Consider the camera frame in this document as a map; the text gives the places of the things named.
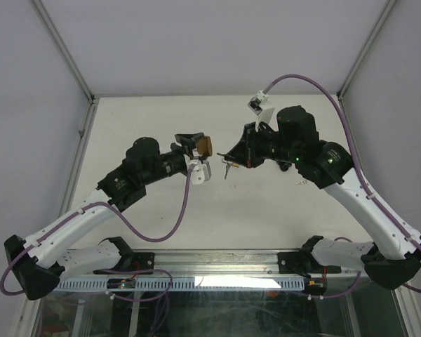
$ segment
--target metal frame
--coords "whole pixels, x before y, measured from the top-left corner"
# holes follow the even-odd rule
[[[70,169],[67,182],[65,185],[64,197],[58,211],[58,216],[64,214],[72,205],[76,183],[78,182],[79,172],[83,164],[84,155],[91,135],[95,113],[97,111],[98,100],[88,103],[86,116],[83,127],[79,130],[79,140],[76,146],[74,157],[72,160],[72,168]],[[39,311],[40,300],[30,301],[24,297],[16,312],[13,327],[10,330],[10,337],[28,337],[32,335],[32,331]]]
[[[81,88],[84,95],[86,95],[87,99],[92,101],[93,94],[91,93],[91,90],[89,89],[83,75],[80,73],[78,66],[72,57],[72,54],[62,40],[59,31],[56,29],[50,14],[48,14],[46,7],[42,3],[42,0],[29,0],[29,2],[33,6],[34,12],[36,12],[37,16],[41,20],[42,25],[45,27],[47,34],[55,44],[55,47],[57,48],[61,58],[64,60],[67,68],[69,68],[69,71],[74,77],[76,83]]]
[[[339,90],[339,97],[343,97],[349,86],[353,82],[357,72],[359,71],[360,67],[362,66],[363,62],[365,61],[366,57],[368,56],[371,48],[374,46],[374,43],[379,36],[379,33],[382,31],[384,24],[386,23],[388,17],[390,16],[391,12],[394,10],[396,5],[398,4],[399,0],[388,0],[385,4],[384,8],[380,12],[379,16],[377,17],[376,22],[373,25],[368,37],[366,38],[363,46],[361,47],[359,54],[356,57],[351,69],[348,72],[348,75],[343,82],[342,87]]]
[[[415,293],[401,286],[394,292],[394,302],[408,337],[421,337],[421,309]]]

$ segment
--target metal rod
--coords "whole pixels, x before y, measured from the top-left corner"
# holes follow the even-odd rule
[[[78,66],[76,65],[72,54],[69,52],[69,49],[65,45],[64,41],[62,40],[58,30],[56,29],[51,16],[48,14],[48,11],[41,0],[29,0],[31,5],[33,6],[34,11],[41,19],[42,24],[44,25],[48,35],[52,39],[55,47],[57,48],[61,58],[64,60],[67,68],[69,68],[70,73],[74,77],[75,81],[78,83],[78,86],[84,92],[87,99],[89,101],[93,100],[93,94],[89,89],[86,80],[84,79],[83,75],[80,73]]]
[[[78,183],[79,173],[81,171],[81,165],[83,164],[84,155],[86,154],[87,144],[92,131],[93,121],[95,119],[95,113],[97,112],[97,106],[98,100],[94,100],[92,104],[88,105],[83,128],[79,131],[79,141],[76,146],[72,167],[70,169],[67,184],[65,186],[65,191],[62,197],[62,202],[58,214],[59,216],[67,212],[72,205],[76,184]]]
[[[368,34],[368,37],[366,38],[365,42],[363,43],[363,46],[361,47],[360,52],[357,55],[356,60],[354,61],[354,64],[351,66],[351,69],[349,70],[341,89],[338,91],[339,97],[342,98],[351,86],[355,76],[359,72],[360,66],[362,66],[371,48],[374,46],[377,36],[382,31],[382,28],[384,27],[387,19],[390,17],[390,13],[395,9],[398,2],[399,0],[388,0],[384,8],[380,12],[376,22],[373,25],[373,28],[370,31],[370,34]]]

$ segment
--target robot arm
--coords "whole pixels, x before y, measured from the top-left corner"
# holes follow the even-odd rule
[[[13,235],[5,241],[8,263],[29,250],[12,268],[28,299],[50,293],[61,281],[100,269],[125,270],[133,251],[121,237],[103,240],[98,246],[68,251],[93,228],[119,215],[146,195],[146,186],[177,173],[189,175],[192,184],[211,178],[207,158],[211,139],[203,133],[175,135],[171,151],[161,154],[153,138],[137,139],[126,151],[122,164],[108,173],[79,205],[24,239]],[[58,229],[41,239],[54,228]]]
[[[247,168],[255,168],[266,159],[294,164],[302,177],[338,200],[374,240],[350,243],[314,236],[300,249],[307,263],[364,270],[387,289],[413,278],[421,267],[421,253],[363,190],[351,155],[337,143],[320,140],[314,117],[301,106],[278,112],[279,131],[274,131],[268,125],[270,106],[268,113],[263,113],[264,101],[254,98],[248,104],[258,121],[245,125],[241,140],[224,155],[224,162]],[[377,192],[373,194],[421,244],[421,233],[404,222]]]

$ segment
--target purple cable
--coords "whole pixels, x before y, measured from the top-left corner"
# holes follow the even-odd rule
[[[126,225],[126,227],[128,227],[128,229],[133,232],[135,235],[137,235],[139,238],[141,238],[144,241],[147,242],[163,242],[166,241],[168,239],[170,239],[178,230],[179,226],[181,225],[182,219],[184,218],[184,214],[185,214],[185,209],[187,207],[187,200],[189,199],[189,189],[190,189],[190,178],[192,175],[192,171],[193,168],[190,168],[187,171],[187,178],[185,181],[185,191],[184,191],[184,199],[182,200],[182,206],[181,206],[181,211],[180,211],[180,215],[178,216],[178,219],[176,220],[176,224],[173,226],[172,230],[165,236],[163,237],[159,237],[158,239],[153,239],[151,237],[146,237],[145,235],[143,235],[141,232],[139,232],[138,230],[136,230],[131,224],[130,222],[123,216],[123,214],[121,214],[117,209],[115,209],[114,207],[110,206],[108,203],[106,202],[94,202],[86,207],[83,207],[84,211],[87,211],[89,209],[92,209],[96,206],[104,206],[107,209],[110,209],[112,212],[114,212],[114,214],[116,216],[118,216],[120,218],[120,220],[123,221],[123,223]]]
[[[179,228],[179,226],[180,226],[180,224],[182,222],[182,219],[184,218],[185,209],[187,207],[187,200],[189,199],[190,178],[191,178],[191,175],[192,175],[192,171],[193,171],[193,167],[191,167],[191,168],[189,168],[189,170],[187,170],[187,178],[186,178],[186,181],[185,181],[184,199],[182,200],[181,212],[180,212],[180,215],[178,216],[178,220],[176,221],[176,224],[173,227],[173,229],[167,235],[165,235],[164,237],[160,237],[158,239],[152,239],[150,237],[144,236],[142,233],[140,233],[139,231],[137,231],[130,224],[130,222],[120,212],[118,212],[114,207],[110,206],[106,202],[101,202],[101,201],[94,202],[94,203],[92,203],[92,204],[84,207],[83,210],[84,211],[87,211],[87,210],[92,209],[92,208],[97,207],[97,206],[106,207],[107,209],[110,209],[112,212],[114,212],[114,214],[116,214],[125,223],[125,225],[131,230],[131,232],[133,232],[134,234],[136,234],[142,240],[145,240],[145,241],[148,241],[148,242],[162,242],[162,241],[166,241],[167,239],[169,239],[170,237],[172,237],[173,234],[175,234],[175,232],[178,230],[178,228]],[[57,230],[59,230],[62,226],[64,226],[65,224],[67,224],[70,220],[76,218],[78,215],[79,215],[78,212],[74,212],[74,213],[70,214],[63,221],[59,222],[55,227],[53,227],[51,230],[47,231],[46,234],[42,235],[37,240],[37,242],[38,243],[41,243],[43,240],[45,240],[47,237],[51,236],[54,232],[56,232]],[[32,244],[29,245],[26,249],[24,249],[23,251],[21,251],[9,263],[8,267],[5,269],[5,272],[2,274],[1,279],[0,279],[0,291],[2,292],[2,294],[7,295],[7,296],[16,296],[16,295],[20,295],[20,294],[24,293],[23,290],[19,290],[19,291],[7,291],[6,288],[5,288],[5,281],[6,281],[6,278],[7,278],[8,274],[13,269],[13,267],[17,264],[17,262],[19,262],[20,259],[23,256],[25,256],[26,254],[28,254],[28,252],[31,251],[33,248],[34,248],[34,246]]]
[[[52,235],[54,232],[56,232],[57,230],[59,230],[63,225],[65,225],[66,223],[68,223],[71,219],[75,218],[76,216],[78,216],[79,213],[75,212],[70,214],[69,216],[67,216],[63,221],[61,221],[60,223],[58,223],[55,227],[53,227],[51,230],[49,230],[46,234],[42,235],[39,240],[37,240],[39,243],[42,242],[43,240],[45,240],[47,237],[49,237],[50,235]],[[5,289],[5,281],[6,281],[6,277],[8,276],[9,272],[13,269],[13,267],[17,264],[17,262],[19,262],[19,260],[25,255],[27,254],[29,251],[31,251],[34,248],[34,246],[31,244],[29,245],[26,249],[24,249],[23,251],[21,251],[15,258],[14,260],[12,260],[8,267],[5,269],[5,272],[3,273],[3,275],[1,276],[0,279],[0,291],[7,296],[16,296],[16,295],[20,295],[21,293],[24,293],[23,290],[19,290],[19,291],[7,291]]]
[[[393,224],[399,229],[399,231],[404,235],[404,237],[406,237],[413,244],[413,246],[415,246],[421,252],[421,245],[418,244],[415,240],[411,239],[410,233],[405,229],[404,226],[402,226],[402,224],[400,224],[400,222],[393,216],[393,214],[391,214],[390,211],[388,211],[388,209],[373,195],[373,192],[371,191],[370,187],[368,186],[365,179],[363,178],[359,153],[357,152],[356,147],[354,146],[354,140],[349,130],[349,124],[348,124],[347,118],[343,114],[342,110],[339,108],[337,102],[330,95],[330,93],[325,88],[323,88],[320,84],[315,82],[313,79],[310,79],[309,77],[302,76],[299,74],[286,74],[281,77],[278,77],[270,85],[268,85],[267,88],[265,88],[263,93],[267,94],[277,83],[279,83],[283,79],[301,79],[303,81],[306,81],[312,84],[313,86],[317,87],[320,90],[320,92],[322,92],[327,97],[327,99],[329,99],[329,101],[332,103],[333,107],[335,108],[335,111],[337,112],[338,117],[340,118],[340,121],[342,122],[343,131],[345,132],[346,140],[348,142],[348,148],[349,148],[349,151],[351,152],[352,161],[354,162],[354,170],[356,171],[357,178],[360,180],[360,184],[362,188],[365,190],[367,195],[372,195],[370,200],[373,200],[375,205],[388,217],[388,219],[390,219],[390,221],[393,222]],[[407,284],[404,284],[404,286],[410,290],[421,293],[421,289],[414,288]]]
[[[347,237],[336,237],[334,239],[334,241],[340,241],[340,240],[352,242],[352,240],[348,239]],[[362,273],[361,272],[358,272],[354,283],[351,284],[351,286],[348,289],[346,289],[345,291],[342,291],[341,293],[337,293],[335,295],[322,296],[322,298],[338,298],[338,297],[345,296],[348,293],[351,293],[360,284],[361,275],[362,275]],[[309,297],[309,295],[308,294],[305,294],[305,293],[294,293],[294,294],[299,295],[299,296]],[[310,295],[310,298],[320,299],[320,296]]]
[[[166,294],[164,296],[164,298],[165,298],[165,301],[162,303],[162,308],[160,310],[159,310],[158,304],[159,304],[159,301],[161,299],[159,299],[158,300],[158,303],[156,303],[156,314],[154,316],[154,321],[153,321],[153,324],[152,324],[152,328],[151,328],[151,330],[150,330],[150,332],[148,334],[149,337],[152,337],[162,327],[162,324],[166,321],[166,319],[168,317],[168,311],[170,310],[170,299],[168,298],[168,294]],[[165,313],[164,313],[164,315],[162,317],[162,320],[156,326],[156,323],[158,322],[158,320],[159,320],[159,318],[160,318],[160,316],[161,316],[161,314],[162,314],[163,311],[165,311]]]

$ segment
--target purple wire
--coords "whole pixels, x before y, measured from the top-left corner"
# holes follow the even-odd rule
[[[102,201],[94,202],[94,203],[92,203],[92,204],[90,204],[86,207],[83,207],[83,210],[87,211],[87,210],[92,209],[96,206],[104,206],[104,207],[110,209],[112,212],[114,212],[114,214],[116,216],[118,216],[120,218],[120,220],[123,221],[123,223],[126,225],[126,227],[128,227],[131,232],[133,232],[135,235],[137,235],[142,240],[147,241],[147,242],[156,242],[156,243],[166,241],[166,240],[170,239],[176,233],[179,226],[181,225],[182,219],[184,218],[185,209],[187,208],[187,200],[189,199],[190,178],[191,178],[191,175],[192,175],[192,171],[193,171],[193,168],[190,168],[187,171],[187,178],[186,178],[186,181],[185,181],[184,199],[182,200],[180,215],[178,216],[178,219],[176,220],[176,224],[173,226],[172,230],[167,235],[165,235],[163,237],[159,237],[159,238],[155,238],[155,239],[153,239],[151,237],[146,237],[141,232],[136,230],[130,224],[130,222],[124,217],[124,215],[122,213],[120,213],[118,210],[116,210],[114,207],[110,206],[106,202],[102,202]]]
[[[352,242],[352,240],[348,239],[347,237],[336,237],[334,239],[334,241],[340,241],[340,240]],[[360,284],[361,275],[362,275],[362,273],[358,272],[354,283],[351,284],[351,286],[348,289],[346,289],[345,291],[342,291],[341,293],[337,293],[335,295],[327,295],[327,296],[322,296],[322,297],[323,298],[338,298],[338,297],[342,297],[342,296],[347,295],[348,293],[353,292],[354,289],[357,288],[357,286]],[[299,296],[309,297],[309,295],[305,294],[305,293],[294,293],[294,294],[299,295]],[[310,295],[310,297],[320,299],[320,296],[317,296],[317,295]]]
[[[180,215],[178,216],[178,220],[176,221],[176,224],[173,227],[173,229],[167,235],[165,235],[164,237],[160,237],[158,239],[152,239],[152,238],[149,238],[149,237],[144,236],[142,233],[138,232],[130,224],[130,222],[120,212],[118,212],[114,207],[110,206],[109,204],[107,204],[105,202],[94,202],[94,203],[92,203],[92,204],[84,207],[83,210],[84,211],[87,211],[87,210],[92,209],[92,208],[97,207],[97,206],[106,207],[107,209],[110,209],[111,211],[113,211],[114,214],[116,214],[125,223],[125,225],[131,230],[131,232],[133,232],[134,234],[136,234],[142,240],[145,240],[145,241],[148,241],[148,242],[162,242],[162,241],[166,241],[167,239],[169,239],[170,237],[172,237],[173,234],[175,234],[175,232],[178,230],[178,228],[179,228],[179,226],[180,226],[180,224],[182,222],[182,219],[184,218],[185,209],[187,207],[187,200],[189,199],[190,178],[191,178],[191,175],[192,175],[192,171],[193,171],[193,166],[187,170],[187,177],[186,177],[186,181],[185,181],[184,199],[182,200],[181,212],[180,212]],[[38,243],[41,243],[43,240],[45,240],[47,237],[51,236],[54,232],[56,232],[57,230],[59,230],[62,226],[64,226],[65,224],[67,224],[70,220],[76,218],[78,215],[79,215],[78,212],[74,212],[74,213],[70,214],[64,220],[60,221],[51,230],[47,231],[46,234],[42,235],[37,240],[37,242]],[[1,279],[0,279],[0,291],[2,292],[2,294],[7,295],[7,296],[16,296],[16,295],[20,295],[20,294],[24,293],[23,290],[19,290],[19,291],[7,291],[6,288],[5,288],[5,281],[6,281],[6,278],[7,278],[8,274],[13,269],[13,267],[17,264],[17,262],[19,262],[20,259],[23,256],[25,256],[26,254],[28,254],[28,252],[31,251],[33,248],[34,248],[34,246],[32,244],[29,245],[26,249],[24,249],[23,251],[21,251],[9,263],[8,267],[5,269],[5,271],[2,274]]]
[[[371,191],[370,187],[368,186],[365,179],[363,178],[359,153],[357,152],[357,149],[354,146],[354,139],[352,138],[351,132],[349,130],[349,124],[348,124],[347,118],[343,114],[337,102],[330,95],[330,93],[325,88],[323,88],[319,83],[315,82],[313,79],[310,79],[309,77],[302,76],[299,74],[286,74],[281,77],[278,77],[270,85],[268,85],[267,88],[265,88],[263,93],[267,94],[277,83],[279,83],[283,79],[301,79],[303,81],[306,81],[312,84],[313,86],[317,87],[320,90],[320,92],[322,92],[327,97],[327,99],[329,99],[329,101],[332,103],[333,107],[335,108],[335,111],[337,112],[338,117],[340,118],[340,121],[342,122],[343,131],[345,132],[346,140],[348,143],[348,148],[349,148],[349,151],[351,152],[352,161],[354,162],[354,170],[356,171],[356,175],[360,181],[361,186],[363,187],[367,195],[372,195],[370,200],[373,200],[375,205],[388,217],[388,219],[390,219],[390,221],[393,222],[393,224],[399,229],[399,231],[404,235],[404,237],[406,237],[413,244],[413,246],[415,246],[421,252],[421,245],[418,244],[415,240],[411,239],[411,235],[405,229],[405,227],[402,226],[402,224],[400,224],[400,222],[393,216],[393,214],[391,214],[390,211],[376,197],[374,197],[373,192]],[[407,284],[404,284],[404,286],[407,289],[421,293],[421,289],[414,288]]]
[[[361,275],[362,275],[362,273],[358,272],[356,280],[354,281],[354,283],[348,289],[346,289],[345,291],[342,291],[341,293],[336,293],[335,295],[322,296],[322,298],[339,298],[339,297],[343,297],[343,296],[347,295],[348,293],[351,293],[360,284]],[[299,295],[299,296],[304,296],[304,297],[310,296],[311,298],[320,299],[320,296],[317,296],[317,295],[308,295],[308,294],[305,294],[305,293],[294,293],[294,294]]]
[[[159,319],[159,316],[164,310],[165,310],[165,313],[162,317],[161,322],[154,329],[152,328],[152,330],[150,331],[148,335],[149,337],[153,336],[162,327],[163,323],[166,321],[168,317],[168,311],[170,310],[170,299],[168,298],[168,294],[166,294],[164,297],[165,297],[165,301],[163,302],[161,311],[159,312],[158,316],[157,317],[155,316],[154,322],[157,322],[157,320]]]
[[[52,235],[54,232],[56,232],[57,230],[59,230],[63,225],[65,225],[66,223],[68,223],[71,219],[75,218],[76,216],[78,216],[79,213],[75,212],[70,214],[69,216],[67,216],[63,221],[61,221],[60,223],[58,223],[55,227],[53,227],[51,230],[49,230],[46,234],[42,235],[39,240],[37,240],[38,242],[42,242],[43,240],[45,240],[47,237],[49,237],[50,235]],[[16,296],[16,295],[20,295],[21,293],[24,293],[23,290],[19,290],[19,291],[7,291],[5,289],[5,281],[6,278],[9,274],[9,272],[13,269],[13,267],[17,264],[17,262],[19,262],[19,260],[25,255],[27,254],[29,251],[31,251],[34,248],[34,246],[32,244],[30,244],[26,249],[24,249],[23,251],[21,251],[15,258],[14,260],[11,261],[11,263],[9,263],[8,267],[5,269],[5,272],[3,273],[3,275],[1,276],[0,279],[0,291],[7,296]]]

